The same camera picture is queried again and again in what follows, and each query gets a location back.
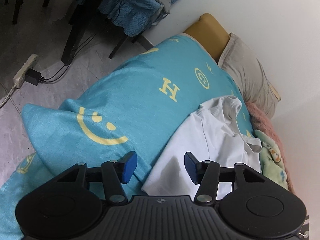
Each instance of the floor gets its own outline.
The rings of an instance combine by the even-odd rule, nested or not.
[[[43,0],[24,0],[17,25],[12,25],[15,0],[0,4],[0,82],[7,90],[12,87],[16,72],[32,53],[39,55],[35,70],[50,77],[63,64],[60,61],[71,25],[68,19],[75,7],[73,0],[51,0],[42,8]],[[88,27],[84,39],[105,26],[104,17],[97,15]],[[57,83],[24,83],[12,100],[21,111],[27,103],[58,108],[66,98],[78,98],[98,79],[111,73],[121,63],[145,49],[127,41],[110,60],[108,55],[121,37],[121,29],[100,32],[78,54],[66,75]],[[5,95],[0,86],[0,98]],[[11,101],[0,109],[0,187],[17,165],[34,149],[24,130],[19,112]]]

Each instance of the wall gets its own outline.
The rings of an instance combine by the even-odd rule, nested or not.
[[[273,123],[286,148],[294,187],[320,235],[320,0],[178,0],[144,36],[154,45],[209,12],[240,36],[282,96]]]

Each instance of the white t-shirt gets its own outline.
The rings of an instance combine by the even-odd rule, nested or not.
[[[215,161],[221,167],[245,163],[260,172],[261,141],[240,133],[236,123],[240,109],[241,101],[235,96],[202,103],[172,135],[142,190],[148,195],[190,195],[193,199],[199,185],[192,183],[184,167],[186,152],[199,161]],[[217,199],[231,191],[230,182],[220,182]]]

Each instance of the fuzzy pink fabric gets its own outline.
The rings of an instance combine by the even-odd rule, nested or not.
[[[291,193],[294,193],[292,181],[290,179],[289,171],[287,170],[287,166],[285,162],[284,147],[279,136],[276,134],[273,128],[271,120],[266,116],[266,114],[263,111],[261,111],[256,106],[255,103],[246,102],[245,105],[247,106],[249,114],[251,115],[251,124],[253,128],[264,132],[271,139],[273,139],[275,143],[278,145],[282,159],[283,159],[284,169],[285,169],[285,172],[287,173],[288,189]]]

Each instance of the power strip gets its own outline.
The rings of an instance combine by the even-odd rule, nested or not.
[[[24,76],[29,68],[33,68],[38,62],[38,55],[32,54],[28,60],[23,64],[22,68],[16,73],[13,78],[13,84],[16,88],[20,88],[24,82]]]

